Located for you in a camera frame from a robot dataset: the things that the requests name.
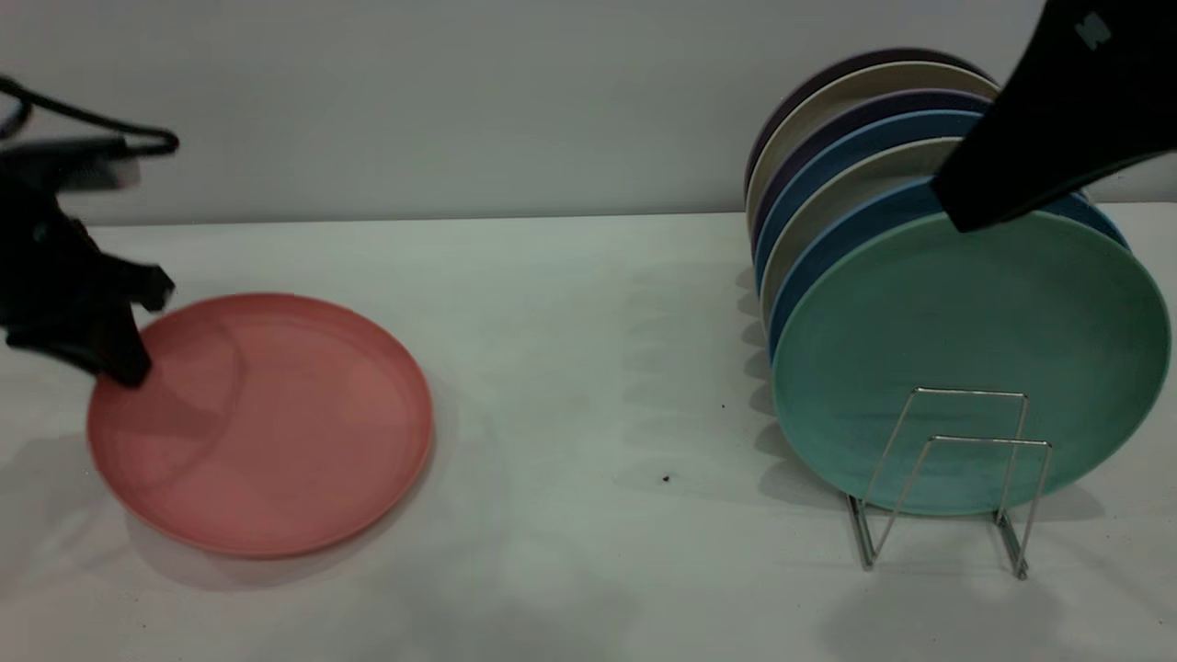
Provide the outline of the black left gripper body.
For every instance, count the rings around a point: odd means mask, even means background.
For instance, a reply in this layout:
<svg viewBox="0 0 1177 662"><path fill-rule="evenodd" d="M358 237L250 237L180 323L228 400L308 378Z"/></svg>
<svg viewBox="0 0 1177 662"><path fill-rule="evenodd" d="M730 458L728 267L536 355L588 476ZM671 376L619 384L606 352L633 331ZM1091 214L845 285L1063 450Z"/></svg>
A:
<svg viewBox="0 0 1177 662"><path fill-rule="evenodd" d="M122 260L101 251L84 223L29 188L4 188L4 336L7 327L101 307L97 264Z"/></svg>

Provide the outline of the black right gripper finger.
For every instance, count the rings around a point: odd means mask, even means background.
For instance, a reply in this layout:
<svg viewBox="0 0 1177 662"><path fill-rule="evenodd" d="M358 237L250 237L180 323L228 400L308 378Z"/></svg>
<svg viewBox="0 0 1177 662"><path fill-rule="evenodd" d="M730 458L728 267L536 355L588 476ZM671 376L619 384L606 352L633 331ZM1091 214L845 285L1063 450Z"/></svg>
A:
<svg viewBox="0 0 1177 662"><path fill-rule="evenodd" d="M931 181L959 232L1176 147L1176 5L1048 1L991 108Z"/></svg>

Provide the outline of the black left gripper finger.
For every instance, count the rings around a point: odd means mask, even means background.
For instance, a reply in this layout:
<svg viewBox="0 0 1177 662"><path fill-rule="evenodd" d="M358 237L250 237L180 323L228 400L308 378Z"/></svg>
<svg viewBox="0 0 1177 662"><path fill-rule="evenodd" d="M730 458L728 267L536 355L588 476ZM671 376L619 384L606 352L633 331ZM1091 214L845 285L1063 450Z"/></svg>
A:
<svg viewBox="0 0 1177 662"><path fill-rule="evenodd" d="M159 265L129 260L100 260L97 277L104 302L134 304L148 313L161 313L177 289Z"/></svg>
<svg viewBox="0 0 1177 662"><path fill-rule="evenodd" d="M101 307L7 327L7 345L139 388L152 369L129 307Z"/></svg>

